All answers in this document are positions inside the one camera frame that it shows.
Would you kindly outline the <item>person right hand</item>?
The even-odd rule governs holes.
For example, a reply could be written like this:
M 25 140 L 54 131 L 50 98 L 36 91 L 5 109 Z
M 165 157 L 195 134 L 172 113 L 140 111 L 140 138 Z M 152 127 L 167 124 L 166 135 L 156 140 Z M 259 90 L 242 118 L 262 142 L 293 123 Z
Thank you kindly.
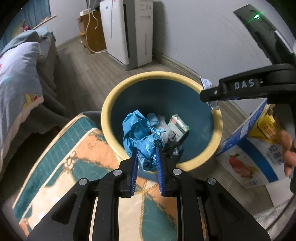
M 284 172 L 286 176 L 290 176 L 292 173 L 292 168 L 295 167 L 296 155 L 292 148 L 295 148 L 295 140 L 286 130 L 280 130 L 278 133 L 278 140 L 282 146 L 282 156 L 284 160 Z

